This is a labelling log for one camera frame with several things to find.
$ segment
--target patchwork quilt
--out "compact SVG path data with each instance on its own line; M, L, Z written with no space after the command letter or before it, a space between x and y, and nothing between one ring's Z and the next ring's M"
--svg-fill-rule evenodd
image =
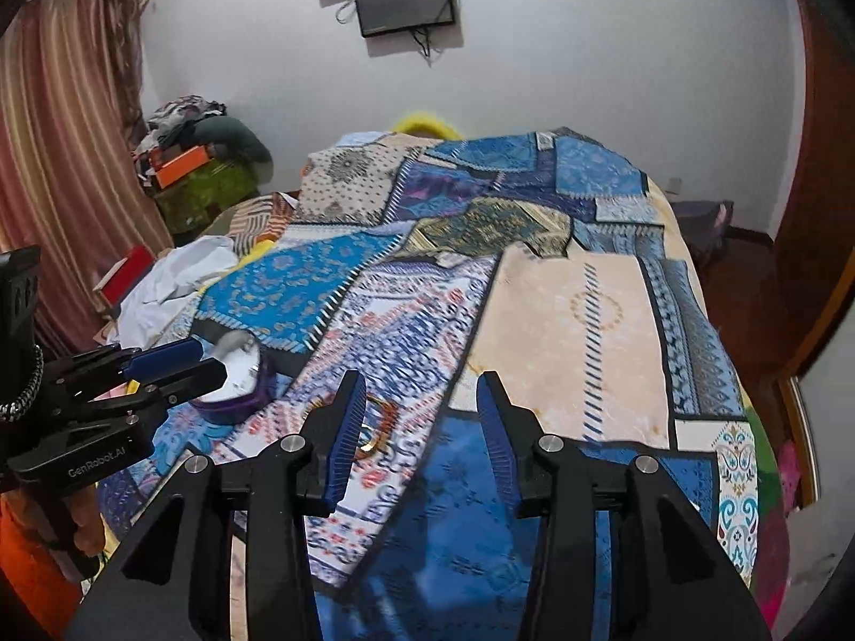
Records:
M292 371L242 425L171 410L155 455L100 484L105 519L125 533L184 456L239 460L299 431L359 369L365 432L384 405L397 414L335 514L306 521L327 639L516 638L537 524L498 500L476 415L486 370L590 455L658 456L752 583L774 500L760 498L776 479L758 467L766 437L664 196L586 136L392 134L313 154L275 247L193 297L161 343L202 322L210 342L252 331ZM610 548L600 513L595 639Z

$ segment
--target blue patterned blanket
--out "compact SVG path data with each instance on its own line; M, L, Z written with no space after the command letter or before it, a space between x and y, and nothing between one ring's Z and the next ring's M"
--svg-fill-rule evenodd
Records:
M566 128L449 143L354 136L347 149L399 157L399 168L383 164L373 185L362 164L348 164L359 169L352 190L339 175L343 149L313 154L304 190L323 209L312 207L312 223L291 225L162 338L202 321L253 331L292 369L279 398L236 427L173 409L155 456L99 486L116 534L188 451L216 462L255 456L359 368L398 414L382 449L354 463L336 513L306 523L324 638L510 641L538 523L500 506L471 412L486 345L512 369L511 400L524 404L529 386L567 389L561 426L589 454L624 464L640 450L659 456L748 584L754 435L691 265L679 260L685 250L674 248L679 234L668 233L667 203L644 173ZM537 330L546 332L528 337ZM548 406L529 405L550 420ZM382 419L371 403L367 435ZM600 513L597 641L609 634L610 551Z

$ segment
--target metal screw head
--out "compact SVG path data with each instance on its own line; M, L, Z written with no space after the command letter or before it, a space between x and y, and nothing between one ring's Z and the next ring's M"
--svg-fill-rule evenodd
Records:
M191 474L201 473L207 466L208 458L205 456L192 456L184 461L184 469Z
M638 456L635 459L635 466L644 474L653 474L659 469L659 462L651 456Z
M296 453L299 449L302 449L305 444L306 439L299 434L289 434L279 442L279 447L284 450L285 453Z
M546 436L540 437L540 441L537 441L537 445L539 445L547 453L557 453L564 447L564 442L561 436L555 436L554 434L546 434Z

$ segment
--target pile of clothes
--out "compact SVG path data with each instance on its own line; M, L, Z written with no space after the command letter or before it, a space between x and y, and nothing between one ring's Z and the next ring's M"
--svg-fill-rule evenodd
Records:
M239 265L254 261L279 240L297 201L283 193L241 202L221 214L204 234L182 248L159 254L153 267L121 301L105 342L147 349L210 284ZM192 321L195 309L189 310Z
M223 210L258 194L258 183L273 177L268 149L216 101L182 96L157 109L147 128L149 134L134 151L137 176L174 236L198 233ZM169 162L193 150L201 160L169 183L161 180Z

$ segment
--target gold bracelet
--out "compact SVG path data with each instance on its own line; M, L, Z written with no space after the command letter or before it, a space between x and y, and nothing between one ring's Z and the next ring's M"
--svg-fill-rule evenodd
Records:
M366 400L368 402L373 402L379 407L380 411L383 413L383 418L380 420L379 427L376 430L372 426L362 422L362 428L371 432L372 436L368 443L365 443L356 449L356 456L354 456L353 460L364 460L369 456L373 456L373 454L378 450L382 450L386 447L386 441L388 441L389 436L392 435L392 429L395 427L395 422L398 420L398 406L394 402L382 400L378 396L371 395L370 393L366 396ZM319 409L325 406L326 402L324 402L322 398L315 398L309 403L309 412L313 409Z

